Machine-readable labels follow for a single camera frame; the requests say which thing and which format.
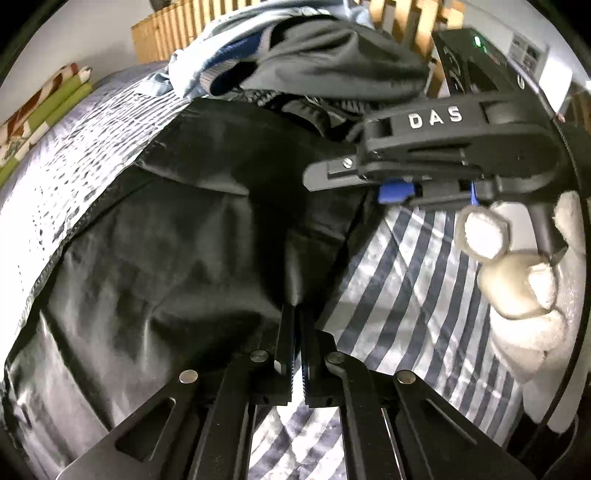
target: white wall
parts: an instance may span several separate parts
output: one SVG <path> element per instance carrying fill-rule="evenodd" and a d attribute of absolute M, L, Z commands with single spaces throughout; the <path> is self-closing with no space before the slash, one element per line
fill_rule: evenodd
<path fill-rule="evenodd" d="M 0 122 L 62 65 L 93 67 L 91 82 L 136 65 L 130 28 L 150 13 L 148 0 L 66 2 L 35 33 L 0 87 Z"/>

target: wooden slats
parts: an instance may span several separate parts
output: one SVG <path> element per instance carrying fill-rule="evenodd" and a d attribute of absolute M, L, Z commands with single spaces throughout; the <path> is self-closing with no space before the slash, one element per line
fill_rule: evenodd
<path fill-rule="evenodd" d="M 417 7 L 421 9 L 421 18 L 418 21 L 415 45 L 418 53 L 424 58 L 431 57 L 433 51 L 433 39 L 431 33 L 435 27 L 435 20 L 439 12 L 440 4 L 434 0 L 418 0 Z"/>
<path fill-rule="evenodd" d="M 371 15 L 371 20 L 378 28 L 382 26 L 385 8 L 385 0 L 371 0 L 369 3 L 369 13 Z"/>
<path fill-rule="evenodd" d="M 203 23 L 203 7 L 200 0 L 191 0 L 191 6 L 193 7 L 193 32 L 195 38 L 203 31 L 204 23 Z"/>
<path fill-rule="evenodd" d="M 396 0 L 392 35 L 399 43 L 404 38 L 404 32 L 408 27 L 408 17 L 413 7 L 415 7 L 415 0 Z"/>
<path fill-rule="evenodd" d="M 138 61 L 168 60 L 175 50 L 186 48 L 195 40 L 211 20 L 259 3 L 260 0 L 177 0 L 131 28 Z M 436 23 L 446 24 L 447 28 L 460 28 L 464 22 L 464 5 L 457 0 L 452 0 L 446 7 L 441 0 L 371 0 L 369 11 L 376 27 L 382 27 L 387 5 L 392 4 L 392 35 L 398 42 L 413 46 L 425 61 L 431 59 L 431 33 Z M 390 19 L 391 8 L 388 7 Z M 430 95 L 437 94 L 443 77 L 443 68 L 437 62 L 429 87 Z"/>

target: black fabric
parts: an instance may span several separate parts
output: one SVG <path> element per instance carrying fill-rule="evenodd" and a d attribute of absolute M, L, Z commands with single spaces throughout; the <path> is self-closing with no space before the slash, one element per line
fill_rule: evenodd
<path fill-rule="evenodd" d="M 227 363 L 281 306 L 318 312 L 372 195 L 309 193 L 344 155 L 254 105 L 194 101 L 94 204 L 5 366 L 9 432 L 55 478 L 187 366 Z"/>

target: gloved hand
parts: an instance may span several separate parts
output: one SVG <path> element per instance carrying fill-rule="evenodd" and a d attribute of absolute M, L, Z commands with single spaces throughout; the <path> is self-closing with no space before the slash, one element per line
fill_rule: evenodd
<path fill-rule="evenodd" d="M 583 220 L 576 192 L 563 193 L 554 223 L 568 249 L 552 264 L 538 255 L 525 206 L 465 208 L 456 225 L 459 248 L 482 262 L 478 286 L 491 303 L 491 347 L 522 385 L 526 413 L 539 422 L 563 377 L 579 330 L 585 284 Z M 591 367 L 586 336 L 573 378 L 548 422 L 561 433 L 572 422 Z"/>

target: metal rivet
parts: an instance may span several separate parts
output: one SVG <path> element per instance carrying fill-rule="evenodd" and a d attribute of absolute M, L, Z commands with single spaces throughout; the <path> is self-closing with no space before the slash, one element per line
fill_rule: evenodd
<path fill-rule="evenodd" d="M 339 365 L 345 361 L 345 354 L 342 352 L 331 352 L 326 355 L 326 359 L 335 365 Z"/>
<path fill-rule="evenodd" d="M 255 350 L 251 353 L 251 360 L 256 364 L 266 362 L 269 358 L 269 354 L 265 350 Z"/>
<path fill-rule="evenodd" d="M 195 370 L 185 370 L 178 376 L 181 383 L 194 383 L 199 378 L 199 374 Z"/>
<path fill-rule="evenodd" d="M 396 373 L 396 378 L 398 378 L 400 383 L 404 385 L 410 385 L 414 383 L 414 381 L 417 379 L 417 376 L 410 370 L 401 370 L 400 372 Z"/>

